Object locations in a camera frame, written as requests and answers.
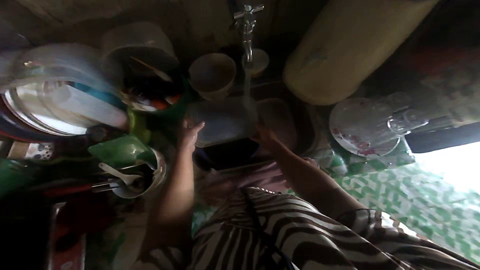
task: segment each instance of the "white bowl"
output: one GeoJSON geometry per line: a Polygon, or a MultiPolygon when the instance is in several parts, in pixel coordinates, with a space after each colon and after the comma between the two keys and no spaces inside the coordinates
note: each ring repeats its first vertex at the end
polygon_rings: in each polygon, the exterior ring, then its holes
{"type": "Polygon", "coordinates": [[[223,99],[233,86],[237,67],[226,54],[210,53],[193,61],[188,73],[192,88],[204,99],[223,99]]]}

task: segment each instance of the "water stream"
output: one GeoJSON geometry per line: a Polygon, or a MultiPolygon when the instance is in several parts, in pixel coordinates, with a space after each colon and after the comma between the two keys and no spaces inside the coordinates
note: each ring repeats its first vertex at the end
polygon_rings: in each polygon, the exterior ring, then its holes
{"type": "Polygon", "coordinates": [[[243,83],[243,106],[245,107],[248,116],[253,121],[257,121],[255,102],[252,102],[250,97],[251,81],[252,81],[252,70],[249,68],[244,68],[245,71],[245,81],[243,83]]]}

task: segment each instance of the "white spoon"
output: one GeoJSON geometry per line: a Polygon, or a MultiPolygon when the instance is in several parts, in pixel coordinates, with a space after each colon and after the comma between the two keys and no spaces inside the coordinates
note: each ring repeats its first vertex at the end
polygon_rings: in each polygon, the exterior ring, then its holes
{"type": "Polygon", "coordinates": [[[102,170],[110,173],[111,175],[113,176],[117,176],[118,178],[122,179],[123,182],[129,187],[131,188],[132,190],[135,189],[135,191],[137,191],[137,188],[134,188],[131,186],[131,184],[133,183],[133,181],[135,179],[138,179],[138,178],[141,178],[142,176],[141,175],[137,175],[137,174],[123,174],[121,172],[119,172],[118,170],[116,170],[115,168],[112,168],[110,167],[109,165],[105,164],[105,163],[100,163],[98,165],[102,170]]]}

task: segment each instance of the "person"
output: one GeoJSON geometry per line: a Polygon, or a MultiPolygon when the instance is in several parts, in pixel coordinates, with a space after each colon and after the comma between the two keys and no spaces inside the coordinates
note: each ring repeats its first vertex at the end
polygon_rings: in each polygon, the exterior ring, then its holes
{"type": "Polygon", "coordinates": [[[175,162],[133,269],[480,269],[367,209],[262,124],[252,139],[273,155],[299,197],[242,188],[192,237],[192,153],[204,125],[189,128],[183,121],[175,162]]]}

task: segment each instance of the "yellow cylinder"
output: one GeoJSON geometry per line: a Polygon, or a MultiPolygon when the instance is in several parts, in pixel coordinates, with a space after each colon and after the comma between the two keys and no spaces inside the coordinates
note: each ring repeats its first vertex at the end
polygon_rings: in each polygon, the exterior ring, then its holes
{"type": "Polygon", "coordinates": [[[438,0],[330,0],[283,72],[314,105],[347,98],[415,30],[438,0]]]}

